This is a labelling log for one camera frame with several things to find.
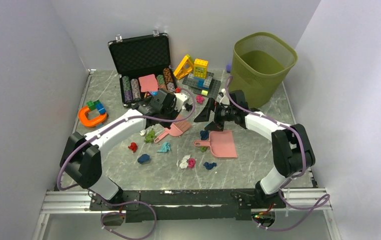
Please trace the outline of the pink plastic dustpan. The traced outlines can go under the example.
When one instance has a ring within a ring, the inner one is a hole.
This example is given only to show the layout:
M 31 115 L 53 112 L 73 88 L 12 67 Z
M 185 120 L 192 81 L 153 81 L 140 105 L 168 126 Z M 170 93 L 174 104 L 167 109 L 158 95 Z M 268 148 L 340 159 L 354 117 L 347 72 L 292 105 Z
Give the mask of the pink plastic dustpan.
M 208 147 L 215 158 L 235 159 L 238 157 L 231 130 L 211 131 L 207 140 L 195 140 L 195 147 Z

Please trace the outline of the pink hand brush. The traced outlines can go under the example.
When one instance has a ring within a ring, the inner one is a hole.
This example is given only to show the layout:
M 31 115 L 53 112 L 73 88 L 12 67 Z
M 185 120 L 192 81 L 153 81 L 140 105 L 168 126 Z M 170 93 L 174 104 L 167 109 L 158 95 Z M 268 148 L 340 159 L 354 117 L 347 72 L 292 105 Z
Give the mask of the pink hand brush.
M 154 139 L 154 143 L 159 143 L 167 135 L 172 137 L 180 137 L 192 127 L 192 124 L 189 121 L 184 120 L 184 117 L 180 114 L 176 117 L 176 119 L 180 121 L 173 122 L 170 125 L 170 128 L 164 128 L 164 131 Z

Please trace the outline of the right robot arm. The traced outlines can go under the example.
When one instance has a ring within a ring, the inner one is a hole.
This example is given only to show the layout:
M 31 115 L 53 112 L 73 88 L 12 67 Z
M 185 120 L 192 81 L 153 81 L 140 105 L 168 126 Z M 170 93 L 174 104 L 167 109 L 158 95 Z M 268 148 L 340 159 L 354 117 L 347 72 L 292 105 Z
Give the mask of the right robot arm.
M 264 113 L 249 108 L 242 90 L 227 92 L 222 89 L 217 99 L 210 98 L 194 122 L 207 122 L 205 129 L 211 133 L 224 130 L 225 122 L 234 122 L 243 129 L 253 131 L 268 139 L 272 145 L 273 168 L 257 182 L 255 203 L 266 208 L 274 195 L 291 179 L 304 174 L 315 162 L 306 129 L 302 124 L 289 125 Z

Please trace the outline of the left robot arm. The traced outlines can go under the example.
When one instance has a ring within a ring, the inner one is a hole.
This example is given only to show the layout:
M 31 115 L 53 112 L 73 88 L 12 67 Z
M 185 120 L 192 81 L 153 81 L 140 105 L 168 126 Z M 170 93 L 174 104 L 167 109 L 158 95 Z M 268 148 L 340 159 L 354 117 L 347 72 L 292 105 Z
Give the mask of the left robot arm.
M 134 103 L 124 115 L 102 128 L 85 135 L 72 133 L 60 161 L 57 188 L 66 190 L 61 178 L 67 174 L 76 186 L 102 197 L 102 203 L 109 210 L 118 209 L 124 202 L 124 191 L 103 172 L 102 158 L 113 147 L 142 130 L 157 124 L 169 128 L 189 99 L 182 92 L 171 93 L 162 89 L 157 95 Z

